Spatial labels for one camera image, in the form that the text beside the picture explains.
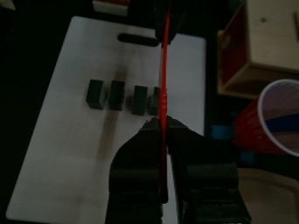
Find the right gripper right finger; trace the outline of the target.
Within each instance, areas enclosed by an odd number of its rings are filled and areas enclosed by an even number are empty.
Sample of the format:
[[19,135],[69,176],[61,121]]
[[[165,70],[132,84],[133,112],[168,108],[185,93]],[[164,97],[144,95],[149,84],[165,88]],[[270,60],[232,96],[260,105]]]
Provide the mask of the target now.
[[232,157],[181,122],[166,122],[178,224],[250,224]]

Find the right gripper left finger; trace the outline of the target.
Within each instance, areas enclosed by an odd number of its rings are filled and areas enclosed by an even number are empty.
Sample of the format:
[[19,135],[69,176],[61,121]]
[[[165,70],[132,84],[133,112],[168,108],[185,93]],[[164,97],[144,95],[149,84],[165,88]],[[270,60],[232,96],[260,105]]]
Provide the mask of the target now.
[[156,118],[121,145],[109,166],[105,224],[161,224],[160,131]]

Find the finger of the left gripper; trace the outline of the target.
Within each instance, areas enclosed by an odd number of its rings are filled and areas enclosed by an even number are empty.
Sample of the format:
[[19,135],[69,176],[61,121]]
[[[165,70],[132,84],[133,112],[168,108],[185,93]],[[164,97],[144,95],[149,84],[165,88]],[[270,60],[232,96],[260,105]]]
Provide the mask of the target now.
[[154,21],[154,37],[158,42],[164,41],[164,25],[168,10],[166,0],[153,0],[153,21]]
[[170,23],[169,23],[169,38],[172,39],[180,30],[182,19],[185,16],[185,1],[170,0]]

